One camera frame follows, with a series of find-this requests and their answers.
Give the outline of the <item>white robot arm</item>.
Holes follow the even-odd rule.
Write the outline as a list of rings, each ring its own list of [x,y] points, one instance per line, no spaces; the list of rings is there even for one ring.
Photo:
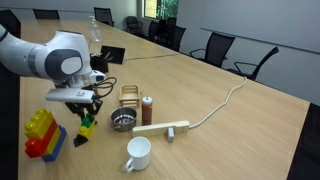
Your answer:
[[[59,30],[46,44],[19,39],[0,26],[0,60],[9,71],[24,77],[51,80],[56,87],[45,99],[64,102],[70,111],[91,121],[100,110],[102,101],[91,89],[106,79],[93,70],[90,53],[83,34]]]

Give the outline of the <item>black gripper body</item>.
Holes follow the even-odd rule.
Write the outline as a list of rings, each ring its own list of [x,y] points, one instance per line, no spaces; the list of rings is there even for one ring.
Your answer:
[[[76,114],[76,110],[83,108],[85,111],[85,114],[88,113],[87,109],[90,106],[94,106],[95,108],[98,108],[100,110],[103,102],[101,100],[94,100],[92,103],[72,103],[72,102],[66,102],[65,105],[69,108],[69,110]]]

